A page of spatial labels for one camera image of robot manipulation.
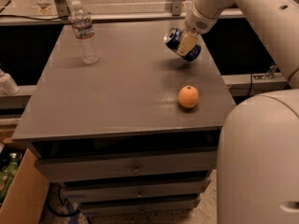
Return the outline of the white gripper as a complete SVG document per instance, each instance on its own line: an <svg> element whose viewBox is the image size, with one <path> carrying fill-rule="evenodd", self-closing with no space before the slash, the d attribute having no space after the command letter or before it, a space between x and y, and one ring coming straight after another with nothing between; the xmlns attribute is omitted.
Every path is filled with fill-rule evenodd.
<svg viewBox="0 0 299 224"><path fill-rule="evenodd" d="M198 34L206 34L218 20L218 10L215 5L197 3L195 0L189 6L185 16L184 27L177 54L186 56L198 43Z"/></svg>

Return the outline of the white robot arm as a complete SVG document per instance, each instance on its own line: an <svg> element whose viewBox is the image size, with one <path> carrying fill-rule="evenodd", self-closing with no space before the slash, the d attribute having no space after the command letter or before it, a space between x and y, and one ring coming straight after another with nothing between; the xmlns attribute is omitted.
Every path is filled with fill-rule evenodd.
<svg viewBox="0 0 299 224"><path fill-rule="evenodd" d="M179 53L237 5L290 87L226 118L217 157L218 224L299 224L299 6L292 0L192 0Z"/></svg>

